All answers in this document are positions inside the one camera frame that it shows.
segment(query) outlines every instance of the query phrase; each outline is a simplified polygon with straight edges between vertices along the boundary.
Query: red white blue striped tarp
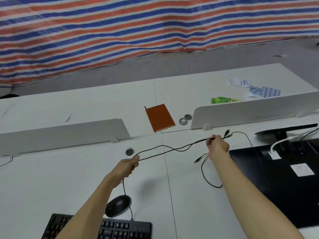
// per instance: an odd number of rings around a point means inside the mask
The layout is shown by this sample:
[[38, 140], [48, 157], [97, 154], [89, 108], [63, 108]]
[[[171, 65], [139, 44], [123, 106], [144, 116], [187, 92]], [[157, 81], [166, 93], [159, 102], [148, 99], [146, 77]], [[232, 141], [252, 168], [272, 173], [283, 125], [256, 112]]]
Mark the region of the red white blue striped tarp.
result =
[[319, 33], [319, 0], [0, 0], [0, 86]]

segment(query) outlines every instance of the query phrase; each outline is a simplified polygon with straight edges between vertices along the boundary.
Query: black monitor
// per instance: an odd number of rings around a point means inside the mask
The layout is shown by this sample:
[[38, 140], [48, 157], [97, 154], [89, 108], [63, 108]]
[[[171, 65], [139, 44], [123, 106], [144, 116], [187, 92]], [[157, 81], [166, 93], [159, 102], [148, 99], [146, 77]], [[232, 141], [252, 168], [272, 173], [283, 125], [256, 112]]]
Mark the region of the black monitor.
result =
[[[277, 128], [277, 129], [271, 129], [271, 130], [257, 132], [257, 133], [255, 133], [255, 135], [263, 136], [265, 134], [273, 134], [275, 139], [276, 139], [274, 142], [277, 142], [277, 141], [286, 139], [287, 132], [289, 132], [289, 131], [313, 128], [313, 127], [317, 127], [317, 126], [318, 126], [318, 124], [314, 123], [314, 124], [308, 124], [308, 125], [302, 125], [302, 126], [291, 126], [291, 127], [285, 127], [285, 128]], [[294, 151], [294, 147], [291, 145], [291, 143], [289, 141], [281, 142], [280, 144], [278, 144], [278, 146], [280, 147], [280, 152]]]
[[[273, 142], [287, 131], [316, 127], [309, 124], [258, 132], [273, 134]], [[319, 226], [319, 139], [287, 142], [277, 148], [282, 159], [272, 160], [271, 145], [229, 151], [243, 174], [297, 227]], [[291, 165], [307, 164], [314, 175], [298, 177]]]

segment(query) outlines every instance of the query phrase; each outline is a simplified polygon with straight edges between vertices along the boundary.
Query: white desk divider panel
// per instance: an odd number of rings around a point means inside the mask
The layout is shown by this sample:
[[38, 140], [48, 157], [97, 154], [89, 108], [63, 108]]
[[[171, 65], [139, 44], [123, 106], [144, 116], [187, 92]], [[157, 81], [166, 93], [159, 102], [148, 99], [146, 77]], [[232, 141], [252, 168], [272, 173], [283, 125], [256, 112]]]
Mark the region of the white desk divider panel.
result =
[[304, 116], [319, 108], [319, 91], [198, 107], [191, 129]]
[[0, 134], [0, 156], [129, 139], [122, 119], [66, 124]]

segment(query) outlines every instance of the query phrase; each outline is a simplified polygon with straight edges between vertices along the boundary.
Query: black keyboard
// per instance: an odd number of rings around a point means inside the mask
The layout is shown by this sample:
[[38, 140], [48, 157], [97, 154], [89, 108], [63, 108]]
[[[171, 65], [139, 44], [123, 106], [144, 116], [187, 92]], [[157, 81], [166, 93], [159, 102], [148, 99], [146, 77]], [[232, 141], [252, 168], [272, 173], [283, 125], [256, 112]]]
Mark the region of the black keyboard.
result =
[[[53, 214], [42, 239], [54, 239], [72, 215]], [[152, 223], [103, 218], [97, 239], [151, 239]]]

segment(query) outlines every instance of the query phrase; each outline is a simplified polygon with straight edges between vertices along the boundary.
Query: person's left hand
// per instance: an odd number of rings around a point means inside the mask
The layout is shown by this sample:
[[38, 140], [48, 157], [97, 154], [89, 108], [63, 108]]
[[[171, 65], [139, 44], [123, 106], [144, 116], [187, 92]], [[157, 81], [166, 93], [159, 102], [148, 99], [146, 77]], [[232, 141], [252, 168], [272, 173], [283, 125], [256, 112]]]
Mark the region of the person's left hand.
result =
[[128, 177], [132, 171], [138, 166], [139, 155], [136, 155], [133, 159], [122, 159], [115, 168], [108, 174], [112, 180], [114, 180], [114, 188], [117, 187], [120, 182]]

